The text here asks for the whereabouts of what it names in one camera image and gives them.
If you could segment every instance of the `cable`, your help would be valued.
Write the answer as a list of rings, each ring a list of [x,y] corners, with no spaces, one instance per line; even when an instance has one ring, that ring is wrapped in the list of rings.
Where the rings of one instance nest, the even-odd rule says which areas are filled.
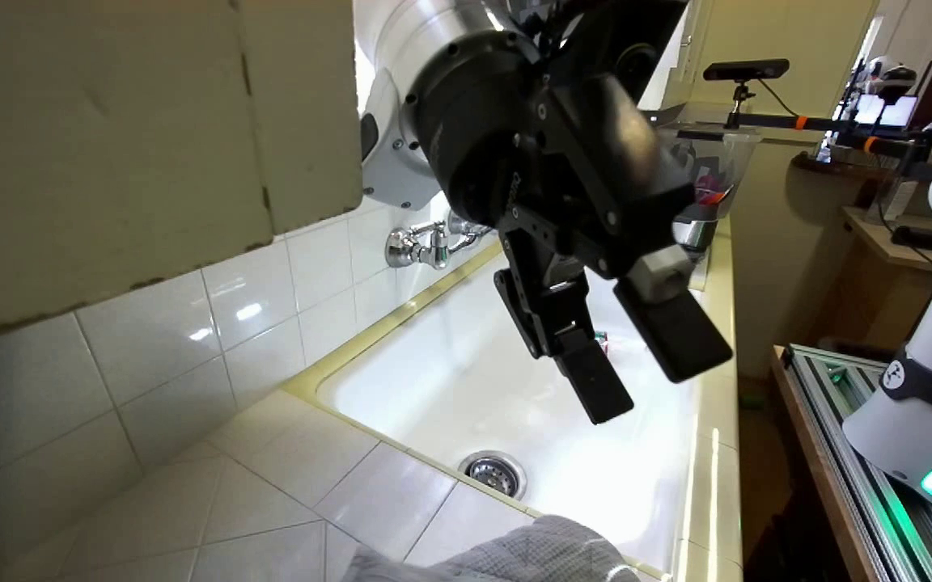
[[[757,78],[757,84],[760,84],[790,116],[799,116],[770,84],[764,84],[760,78]]]

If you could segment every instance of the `white tile wall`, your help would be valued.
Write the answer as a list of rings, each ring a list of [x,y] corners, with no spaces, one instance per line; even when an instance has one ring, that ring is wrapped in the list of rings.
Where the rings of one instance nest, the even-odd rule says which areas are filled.
[[[223,359],[210,359],[120,407],[123,427],[146,466],[172,459],[230,414],[236,414],[236,398]]]
[[[139,488],[104,504],[78,530],[65,572],[104,569],[197,546],[223,469],[220,459],[204,459],[149,472]]]
[[[443,213],[443,200],[417,213],[366,200],[269,249],[0,336],[0,559],[68,530],[168,456],[217,462],[204,446],[184,453],[188,443],[443,275],[421,265],[392,272],[382,259],[392,226]],[[265,414],[256,430],[233,424],[214,443],[227,453],[262,446],[256,469],[275,491],[314,504],[375,440],[314,420],[307,433],[337,453],[317,475],[301,475],[317,440],[288,430],[304,420],[288,401],[256,411]],[[129,576],[159,569],[172,572],[168,563],[133,563]]]
[[[301,310],[304,352],[320,359],[359,333],[356,294],[346,288],[307,310]]]
[[[91,569],[65,576],[61,582],[188,582],[197,553],[168,553],[152,559],[136,559],[117,569]]]
[[[68,550],[74,546],[78,527],[65,527],[36,550],[13,556],[0,582],[58,582]]]
[[[16,556],[139,479],[117,414],[0,469],[0,553]]]
[[[294,304],[314,307],[350,288],[350,236],[346,217],[298,230],[288,236]]]
[[[223,349],[294,314],[294,285],[282,243],[210,265],[204,281]]]
[[[350,272],[356,281],[388,272],[385,239],[398,223],[395,213],[375,200],[362,200],[362,207],[350,217]]]
[[[233,346],[227,352],[227,365],[239,407],[259,401],[307,365],[301,320],[288,317],[272,330]]]
[[[0,340],[0,466],[107,411],[71,314]]]
[[[78,310],[113,401],[133,401],[220,352],[201,272]]]

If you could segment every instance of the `wooden shelf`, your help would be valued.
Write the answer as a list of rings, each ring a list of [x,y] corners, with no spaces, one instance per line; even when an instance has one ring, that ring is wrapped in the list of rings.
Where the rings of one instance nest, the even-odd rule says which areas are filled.
[[[812,175],[832,175],[832,178],[851,178],[851,181],[877,181],[877,184],[890,184],[893,181],[893,168],[874,168],[874,165],[854,165],[854,162],[832,162],[832,165],[819,165],[812,152],[799,152],[790,162],[793,168],[812,171]]]
[[[871,210],[861,207],[845,207],[845,220],[858,233],[858,239],[867,243],[867,249],[883,259],[887,265],[900,268],[916,268],[916,272],[932,272],[932,249],[913,249],[913,246],[893,246],[890,230],[874,217]]]

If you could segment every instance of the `sink drain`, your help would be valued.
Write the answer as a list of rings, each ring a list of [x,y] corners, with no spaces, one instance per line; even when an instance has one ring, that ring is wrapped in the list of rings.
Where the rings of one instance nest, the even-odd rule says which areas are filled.
[[[524,498],[524,469],[498,449],[466,456],[460,472],[508,498]]]

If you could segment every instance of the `wall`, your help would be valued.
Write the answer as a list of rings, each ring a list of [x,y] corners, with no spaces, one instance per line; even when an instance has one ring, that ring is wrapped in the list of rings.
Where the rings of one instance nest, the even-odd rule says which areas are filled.
[[[877,36],[864,55],[887,55],[919,74],[932,65],[932,3],[880,0],[874,23]]]
[[[874,0],[699,0],[683,39],[683,65],[673,94],[686,100],[689,123],[725,123],[735,84],[702,81],[712,61],[790,58],[790,71],[770,87],[793,110],[828,116],[848,81]],[[751,84],[751,113],[786,113]],[[858,184],[793,171],[799,152],[812,152],[822,133],[754,129],[764,136],[731,207],[735,246],[735,336],[738,372],[767,378],[770,346],[809,340],[822,301],[845,262],[848,236],[841,207]]]
[[[728,110],[731,84],[702,81],[712,61],[790,58],[790,74],[770,81],[793,110],[828,116],[877,0],[699,0],[689,6],[683,58],[670,100],[696,110]],[[751,84],[754,113],[783,113]]]
[[[392,272],[382,243],[443,210],[366,200],[265,249],[0,336],[0,559],[437,281],[421,265]]]
[[[731,207],[738,375],[770,378],[773,343],[816,343],[845,265],[841,207],[861,184],[790,168],[816,142],[760,142]]]
[[[356,207],[350,39],[350,0],[0,0],[0,330]]]

